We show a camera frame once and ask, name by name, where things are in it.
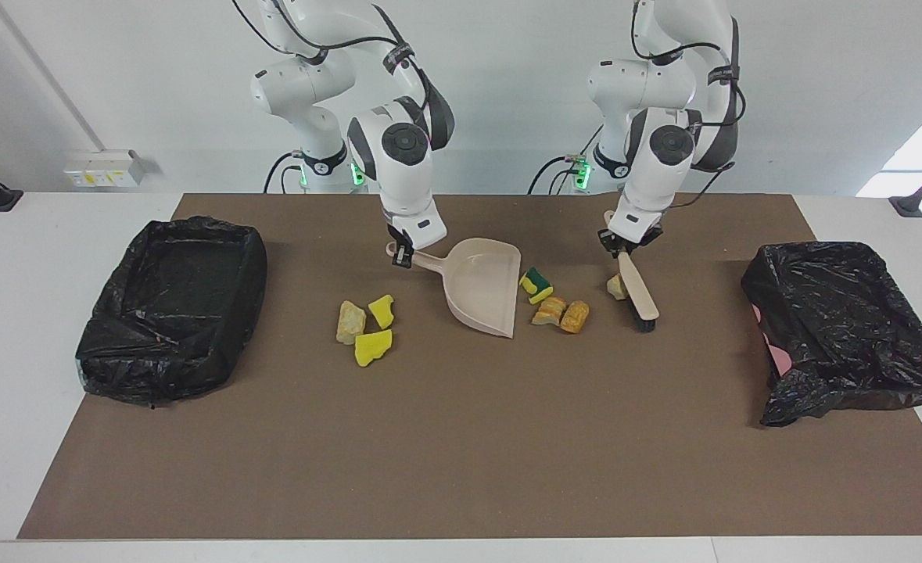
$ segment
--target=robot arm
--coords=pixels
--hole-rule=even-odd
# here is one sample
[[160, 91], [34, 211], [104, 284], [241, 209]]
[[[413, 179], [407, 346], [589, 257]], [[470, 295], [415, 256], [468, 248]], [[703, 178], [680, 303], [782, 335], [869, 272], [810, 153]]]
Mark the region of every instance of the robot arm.
[[[429, 153], [447, 145], [454, 115], [415, 63], [414, 51], [378, 6], [360, 0], [258, 0], [265, 35], [295, 55], [261, 70], [253, 97], [268, 113], [285, 118], [303, 139], [309, 189], [347, 192], [353, 185], [350, 151], [364, 174], [378, 182], [389, 230], [411, 252], [432, 245], [447, 230], [432, 202]], [[386, 37], [392, 33], [393, 39]], [[357, 47], [382, 61], [404, 96], [350, 121], [347, 147], [339, 121], [317, 104], [356, 83], [343, 47]]]
[[[632, 42], [645, 60], [601, 61], [589, 78], [604, 117], [590, 185], [622, 192], [604, 239], [614, 254], [660, 235], [658, 222], [690, 168], [722, 170], [738, 142], [739, 30], [725, 0], [635, 0]], [[711, 68], [704, 114], [687, 108], [697, 86], [682, 60], [690, 48]]]

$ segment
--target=black trash bag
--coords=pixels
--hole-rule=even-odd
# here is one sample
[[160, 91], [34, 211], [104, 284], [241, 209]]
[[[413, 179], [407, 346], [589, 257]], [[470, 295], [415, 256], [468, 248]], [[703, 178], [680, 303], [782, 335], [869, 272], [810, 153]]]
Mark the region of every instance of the black trash bag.
[[256, 328], [266, 277], [254, 228], [149, 222], [85, 325], [75, 353], [82, 387], [154, 407], [223, 385]]
[[772, 361], [761, 424], [922, 405], [922, 324], [870, 246], [763, 246], [742, 289], [770, 345], [790, 356], [784, 373]]

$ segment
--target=brown mat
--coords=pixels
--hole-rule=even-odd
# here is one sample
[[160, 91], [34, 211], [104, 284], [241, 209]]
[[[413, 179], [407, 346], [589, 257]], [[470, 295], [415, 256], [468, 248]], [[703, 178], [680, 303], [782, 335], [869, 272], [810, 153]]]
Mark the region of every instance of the brown mat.
[[[440, 197], [446, 253], [520, 246], [582, 335], [514, 341], [450, 316], [439, 278], [392, 268], [365, 196], [187, 195], [176, 217], [260, 229], [267, 299], [231, 384], [150, 411], [88, 396], [20, 538], [497, 538], [922, 534], [910, 411], [756, 425], [766, 352], [739, 278], [812, 238], [789, 196], [709, 195], [636, 253], [663, 311], [633, 328], [604, 291], [613, 196]], [[361, 370], [339, 303], [395, 298], [395, 348]]]

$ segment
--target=green indicator light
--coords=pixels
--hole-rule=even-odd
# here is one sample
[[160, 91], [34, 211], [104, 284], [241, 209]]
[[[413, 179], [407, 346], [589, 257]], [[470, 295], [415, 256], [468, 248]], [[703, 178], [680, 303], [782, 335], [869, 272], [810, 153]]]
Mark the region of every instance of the green indicator light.
[[589, 163], [583, 163], [582, 168], [579, 168], [579, 175], [576, 176], [576, 188], [586, 189], [586, 186], [589, 184], [589, 175], [593, 171], [593, 167]]
[[365, 181], [363, 172], [360, 172], [360, 167], [356, 163], [350, 163], [350, 169], [353, 170], [353, 184], [362, 185]]

